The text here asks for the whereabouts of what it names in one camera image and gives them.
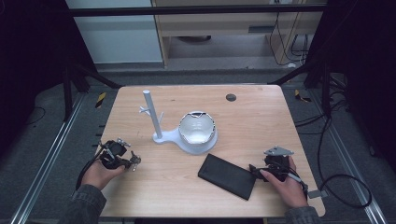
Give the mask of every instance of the white cabinet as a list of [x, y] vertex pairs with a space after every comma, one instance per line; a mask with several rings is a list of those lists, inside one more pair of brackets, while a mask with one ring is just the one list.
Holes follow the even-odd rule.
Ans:
[[[151, 7], [149, 0], [66, 0], [69, 8]], [[78, 17], [78, 29], [96, 65], [162, 63], [153, 16]]]

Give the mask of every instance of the white stand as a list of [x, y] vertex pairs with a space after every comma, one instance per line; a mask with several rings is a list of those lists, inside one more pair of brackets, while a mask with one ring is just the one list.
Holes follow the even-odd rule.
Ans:
[[203, 144], [196, 145], [192, 145], [184, 141], [180, 136], [178, 128], [175, 128], [173, 131], [170, 132], [163, 132], [162, 138], [158, 138], [157, 134], [155, 133], [154, 135], [152, 135], [152, 139], [157, 144], [169, 142], [175, 143], [185, 152], [188, 152], [192, 155], [200, 155], [210, 150], [216, 144], [216, 142], [218, 141], [218, 132], [215, 132], [215, 135], [209, 141]]
[[163, 113], [161, 114], [160, 118], [157, 119], [157, 115], [155, 112], [154, 104], [152, 103], [151, 95], [149, 91], [143, 91], [143, 94], [146, 99], [146, 103], [148, 108], [144, 108], [140, 106], [140, 113], [145, 112], [149, 116], [151, 116], [152, 123], [155, 128], [155, 133], [152, 135], [152, 139], [157, 144], [164, 144], [164, 143], [175, 143], [178, 145], [183, 151], [188, 152], [192, 155], [200, 155], [208, 150], [210, 150], [218, 141], [218, 132], [215, 131], [215, 135], [207, 142], [203, 144], [190, 144], [187, 143], [181, 136], [178, 130], [178, 127], [175, 128], [173, 131], [164, 132], [161, 130], [160, 122], [163, 117]]

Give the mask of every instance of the white pole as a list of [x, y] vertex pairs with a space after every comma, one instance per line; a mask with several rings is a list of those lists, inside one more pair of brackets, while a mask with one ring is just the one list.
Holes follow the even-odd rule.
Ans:
[[154, 124], [155, 133], [158, 138], [163, 138], [163, 133], [161, 131], [160, 122], [157, 119], [157, 113], [155, 112], [154, 104], [152, 103], [151, 94], [149, 91], [143, 91], [145, 95], [146, 104], [148, 105], [149, 115], [151, 116], [152, 123]]

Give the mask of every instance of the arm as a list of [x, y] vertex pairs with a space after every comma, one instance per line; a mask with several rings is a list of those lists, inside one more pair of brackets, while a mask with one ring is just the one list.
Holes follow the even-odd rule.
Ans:
[[73, 195], [58, 223], [98, 223], [106, 204], [106, 198], [101, 190], [112, 178], [123, 172], [124, 166], [107, 170], [101, 162], [95, 161], [83, 176], [81, 187]]
[[[296, 166], [289, 157], [290, 167], [296, 170]], [[292, 224], [317, 224], [321, 223], [314, 207], [308, 205], [300, 183], [287, 177], [284, 182], [279, 181], [271, 173], [260, 170], [262, 175], [270, 182], [280, 194], [282, 201], [290, 207], [285, 213], [286, 223]]]

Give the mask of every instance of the white base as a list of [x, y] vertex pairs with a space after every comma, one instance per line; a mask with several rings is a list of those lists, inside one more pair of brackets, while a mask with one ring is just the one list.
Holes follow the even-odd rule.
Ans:
[[155, 143], [157, 144], [163, 144], [163, 143], [175, 143], [178, 145], [183, 151], [188, 152], [192, 155], [200, 155], [208, 150], [210, 150], [218, 141], [218, 132], [215, 131], [215, 135], [206, 143], [203, 144], [197, 144], [197, 145], [192, 145], [186, 143], [181, 137], [178, 132], [178, 128], [174, 129], [173, 131], [169, 132], [164, 132], [162, 131], [163, 137], [158, 138], [157, 134], [154, 133], [152, 135], [152, 140], [154, 140]]

